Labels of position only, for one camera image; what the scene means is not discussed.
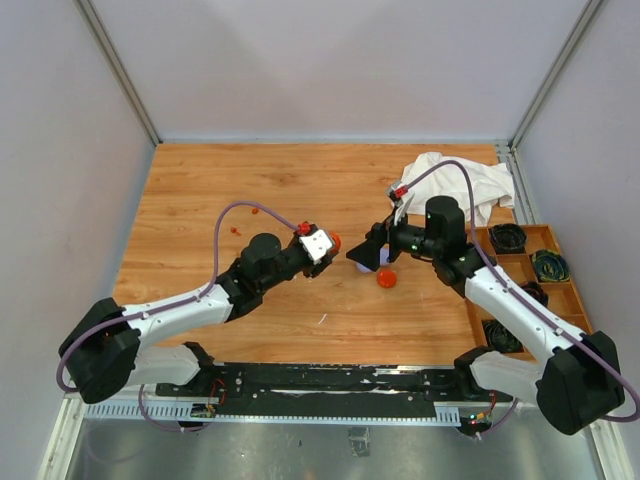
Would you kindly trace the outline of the purple earbud charging case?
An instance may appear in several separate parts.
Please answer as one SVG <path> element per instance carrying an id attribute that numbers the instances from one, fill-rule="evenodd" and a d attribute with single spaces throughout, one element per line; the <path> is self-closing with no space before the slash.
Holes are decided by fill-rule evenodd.
<path id="1" fill-rule="evenodd" d="M 387 247 L 383 247 L 380 249 L 380 265 L 382 267 L 389 266 L 391 264 L 390 261 L 390 251 Z"/>

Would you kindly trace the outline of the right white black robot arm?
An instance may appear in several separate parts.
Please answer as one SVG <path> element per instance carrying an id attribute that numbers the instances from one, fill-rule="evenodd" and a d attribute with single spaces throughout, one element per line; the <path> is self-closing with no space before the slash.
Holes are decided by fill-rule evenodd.
<path id="1" fill-rule="evenodd" d="M 439 280 L 489 313 L 533 356 L 527 362 L 476 347 L 454 362 L 453 387 L 466 400 L 486 391 L 510 395 L 539 408 L 558 431 L 572 435 L 605 418 L 625 401 L 616 346 L 602 332 L 586 334 L 561 319 L 516 284 L 466 232 L 455 199 L 426 203 L 422 227 L 393 212 L 376 223 L 348 259 L 371 271 L 386 248 L 394 262 L 406 253 L 429 261 Z"/>

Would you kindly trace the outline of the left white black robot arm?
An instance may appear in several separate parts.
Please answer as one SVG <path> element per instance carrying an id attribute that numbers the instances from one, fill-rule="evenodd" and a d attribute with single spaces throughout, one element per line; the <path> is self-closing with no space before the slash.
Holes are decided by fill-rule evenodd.
<path id="1" fill-rule="evenodd" d="M 73 383 L 69 392 L 87 404 L 143 384 L 181 385 L 195 396 L 207 393 L 214 371 L 206 365 L 206 353 L 197 346 L 162 348 L 160 342 L 248 315 L 279 284 L 298 274 L 317 277 L 338 251 L 338 241 L 325 230 L 296 233 L 286 247 L 275 235 L 260 233 L 211 284 L 147 304 L 97 301 L 58 350 L 60 369 Z"/>

